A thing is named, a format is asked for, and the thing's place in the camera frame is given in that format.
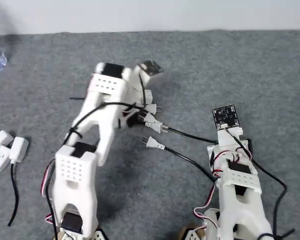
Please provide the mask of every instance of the circuit board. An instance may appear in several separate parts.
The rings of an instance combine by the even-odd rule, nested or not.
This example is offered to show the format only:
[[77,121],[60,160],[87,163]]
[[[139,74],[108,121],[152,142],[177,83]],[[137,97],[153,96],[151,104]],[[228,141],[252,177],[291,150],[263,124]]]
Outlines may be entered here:
[[239,126],[235,105],[215,108],[212,113],[217,130]]

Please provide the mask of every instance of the gray carpet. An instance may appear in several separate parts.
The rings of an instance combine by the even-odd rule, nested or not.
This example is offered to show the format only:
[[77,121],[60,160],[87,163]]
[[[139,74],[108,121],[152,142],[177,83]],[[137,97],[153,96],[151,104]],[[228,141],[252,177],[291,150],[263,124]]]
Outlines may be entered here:
[[[31,138],[17,166],[20,204],[14,207],[10,171],[0,172],[0,239],[49,240],[53,228],[40,184],[82,102],[98,62],[133,68],[147,59],[166,71],[148,86],[164,107],[166,125],[216,139],[211,109],[235,104],[254,157],[289,191],[279,209],[278,233],[296,228],[300,240],[300,31],[136,32],[10,36],[10,61],[0,72],[0,130]],[[211,187],[192,165],[169,152],[147,149],[142,136],[208,166],[208,144],[141,126],[116,133],[104,167],[97,169],[98,219],[110,240],[174,240],[199,222],[192,209]],[[84,138],[93,143],[96,129]],[[266,216],[272,222],[280,185],[260,173]],[[215,197],[212,206],[217,207]]]

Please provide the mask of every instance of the plug cord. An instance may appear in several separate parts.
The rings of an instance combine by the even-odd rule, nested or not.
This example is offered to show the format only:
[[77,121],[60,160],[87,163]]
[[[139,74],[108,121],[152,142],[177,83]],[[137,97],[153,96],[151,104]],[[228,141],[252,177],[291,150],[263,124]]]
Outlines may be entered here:
[[17,215],[17,210],[18,210],[18,205],[19,205],[19,192],[18,192],[18,187],[17,187],[17,183],[14,177],[14,166],[15,164],[11,164],[11,168],[10,168],[10,176],[11,176],[11,182],[12,182],[12,186],[13,186],[13,191],[14,191],[14,209],[13,209],[13,213],[11,215],[10,221],[8,223],[8,227],[11,226],[12,222],[14,221],[16,215]]
[[57,225],[56,225],[56,219],[55,219],[55,213],[54,213],[54,209],[52,207],[51,201],[50,201],[50,197],[49,197],[49,185],[52,179],[52,176],[54,174],[55,171],[55,167],[56,167],[56,163],[53,162],[52,166],[51,166],[51,171],[49,173],[48,179],[46,181],[46,186],[45,186],[45,198],[46,201],[49,205],[49,209],[51,212],[51,217],[52,217],[52,225],[53,225],[53,231],[54,231],[54,240],[58,240],[58,231],[57,231]]
[[196,139],[196,140],[207,142],[207,143],[211,143],[211,144],[218,144],[218,141],[210,140],[210,139],[199,137],[199,136],[194,136],[194,135],[185,133],[183,131],[176,130],[176,129],[172,128],[172,127],[168,127],[167,130],[170,130],[171,132],[174,132],[176,134],[180,134],[182,136],[185,136],[185,137],[188,137],[188,138],[191,138],[191,139]]
[[216,179],[204,168],[202,167],[200,164],[198,164],[196,161],[180,154],[179,152],[176,152],[175,150],[172,150],[169,147],[165,147],[164,150],[178,156],[179,158],[182,158],[184,160],[186,160],[187,162],[191,163],[192,165],[196,166],[201,172],[204,173],[204,175],[206,175],[213,183],[216,181]]

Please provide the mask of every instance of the black power cord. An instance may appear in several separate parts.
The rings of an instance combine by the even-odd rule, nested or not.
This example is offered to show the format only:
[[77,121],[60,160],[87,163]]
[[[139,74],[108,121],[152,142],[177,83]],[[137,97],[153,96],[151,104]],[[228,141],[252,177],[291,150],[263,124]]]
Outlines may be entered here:
[[8,227],[11,226],[12,222],[14,221],[16,215],[17,215],[17,210],[18,210],[18,205],[19,205],[19,192],[18,192],[18,187],[17,187],[17,183],[16,180],[14,178],[14,166],[15,164],[11,164],[11,168],[10,168],[10,176],[11,176],[11,182],[12,182],[12,186],[13,186],[13,191],[14,191],[14,209],[13,209],[13,213],[11,215],[10,221],[8,223]]
[[210,139],[207,139],[207,138],[203,138],[203,137],[199,137],[199,136],[194,136],[194,135],[185,133],[183,131],[176,130],[176,129],[172,128],[172,127],[168,127],[167,129],[170,130],[171,132],[174,132],[176,134],[180,134],[182,136],[186,136],[188,138],[196,139],[196,140],[207,142],[207,143],[211,143],[211,144],[218,144],[218,142],[215,141],[215,140],[210,140]]
[[142,81],[141,75],[139,74],[139,79],[140,79],[140,84],[142,88],[142,95],[143,95],[143,107],[145,108],[147,103],[146,103],[146,90],[144,86],[144,82]]
[[295,229],[291,229],[290,231],[288,231],[287,233],[285,233],[282,236],[277,235],[277,218],[278,218],[278,209],[279,209],[279,205],[281,203],[281,200],[283,199],[283,197],[285,196],[285,194],[288,191],[288,186],[281,181],[279,178],[277,178],[276,176],[274,176],[272,173],[268,172],[267,170],[265,170],[259,163],[257,163],[251,156],[250,152],[245,148],[245,146],[239,141],[238,138],[236,138],[235,136],[233,136],[228,129],[225,128],[225,131],[231,136],[233,137],[233,139],[236,141],[237,144],[239,144],[239,146],[243,149],[243,151],[245,152],[245,154],[247,156],[251,157],[251,162],[256,165],[262,172],[264,172],[266,175],[268,175],[269,177],[271,177],[272,179],[274,179],[275,181],[277,181],[282,187],[283,187],[283,191],[282,193],[279,195],[279,197],[277,198],[277,200],[275,201],[274,204],[274,210],[273,210],[273,224],[272,224],[272,232],[271,233],[263,233],[258,237],[258,240],[260,240],[262,237],[265,236],[270,236],[270,237],[274,237],[274,239],[283,239],[291,234],[293,234],[295,232]]
[[73,127],[70,128],[69,133],[66,136],[66,138],[64,139],[62,145],[65,145],[68,142],[71,134],[76,132],[79,124],[82,123],[87,117],[89,117],[91,114],[98,111],[99,109],[104,108],[104,107],[109,106],[109,105],[121,105],[121,106],[126,106],[126,107],[129,107],[129,108],[139,109],[139,110],[144,109],[141,106],[136,106],[136,105],[132,105],[132,104],[124,103],[124,102],[103,102],[99,106],[97,106],[96,108],[94,108],[93,110],[88,112],[86,115],[84,115]]
[[[143,107],[136,106],[136,105],[131,105],[131,104],[124,103],[124,102],[104,102],[104,103],[101,103],[99,106],[97,106],[96,108],[94,108],[93,110],[88,112],[86,115],[84,115],[73,127],[70,128],[69,133],[66,136],[66,138],[64,139],[62,145],[65,145],[68,142],[71,134],[76,133],[76,130],[77,130],[79,124],[82,123],[87,117],[89,117],[91,114],[93,114],[97,110],[99,110],[101,108],[104,108],[106,106],[109,106],[109,105],[121,105],[121,106],[126,106],[126,107],[130,107],[130,108],[143,110]],[[57,225],[56,225],[54,209],[53,209],[53,206],[50,202],[50,197],[49,197],[49,185],[50,185],[50,182],[51,182],[51,179],[52,179],[55,167],[56,167],[55,163],[52,163],[52,164],[53,165],[51,166],[51,171],[49,173],[49,176],[47,178],[47,182],[46,182],[46,185],[45,185],[45,197],[46,197],[46,201],[49,205],[49,209],[50,209],[50,212],[51,212],[52,225],[53,225],[53,230],[54,230],[54,237],[55,237],[55,240],[58,240],[58,232],[57,232]]]
[[51,179],[52,179],[52,176],[54,174],[54,171],[55,171],[55,167],[56,167],[56,164],[55,162],[52,163],[52,166],[51,166],[51,171],[49,173],[49,176],[46,180],[46,185],[45,185],[45,198],[46,198],[46,201],[49,205],[49,209],[50,209],[50,212],[51,212],[51,218],[52,218],[52,225],[53,225],[53,231],[54,231],[54,240],[58,240],[58,231],[57,231],[57,225],[56,225],[56,219],[55,219],[55,213],[54,213],[54,209],[52,207],[52,204],[51,204],[51,201],[50,201],[50,197],[49,197],[49,185],[50,185],[50,182],[51,182]]
[[165,147],[164,150],[178,156],[179,158],[182,158],[184,160],[186,160],[187,162],[191,163],[192,165],[196,166],[201,172],[204,173],[204,175],[206,175],[213,183],[216,181],[216,179],[203,167],[201,166],[199,163],[197,163],[196,161],[180,154],[179,152],[176,152],[175,150],[172,150],[169,147]]

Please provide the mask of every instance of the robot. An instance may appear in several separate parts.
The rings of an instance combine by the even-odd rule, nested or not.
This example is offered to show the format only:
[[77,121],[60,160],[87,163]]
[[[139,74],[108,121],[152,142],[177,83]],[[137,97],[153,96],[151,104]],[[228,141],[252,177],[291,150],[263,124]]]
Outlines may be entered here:
[[[95,234],[99,225],[96,167],[107,160],[115,128],[134,124],[141,110],[153,114],[160,111],[152,104],[152,92],[144,87],[163,71],[153,60],[138,64],[134,70],[112,63],[96,65],[81,111],[55,154],[52,221],[66,233],[65,238],[87,240]],[[80,142],[93,125],[99,126],[97,146]]]
[[[154,117],[161,109],[153,103],[151,91],[145,89],[162,73],[163,69],[153,60],[138,64],[134,70],[112,63],[97,64],[80,113],[55,154],[54,161],[51,161],[53,166],[46,170],[41,186],[51,210],[46,220],[52,218],[49,222],[54,226],[55,238],[107,240],[104,232],[98,229],[96,217],[96,167],[103,166],[107,160],[115,128],[130,127],[141,120],[158,133],[166,131],[167,127]],[[218,141],[208,146],[207,151],[211,174],[215,178],[206,204],[193,211],[203,221],[202,226],[187,229],[182,239],[280,239],[265,217],[262,190],[255,168],[257,163],[252,158],[248,141],[239,140],[243,129],[239,125],[235,106],[216,108],[212,113]],[[99,125],[98,144],[80,142],[93,125]],[[165,148],[152,137],[146,138],[143,143],[148,148]],[[48,190],[54,170],[55,181],[50,199]],[[219,209],[200,212],[208,207],[215,188],[219,191]],[[197,234],[199,229],[205,231],[203,236]]]

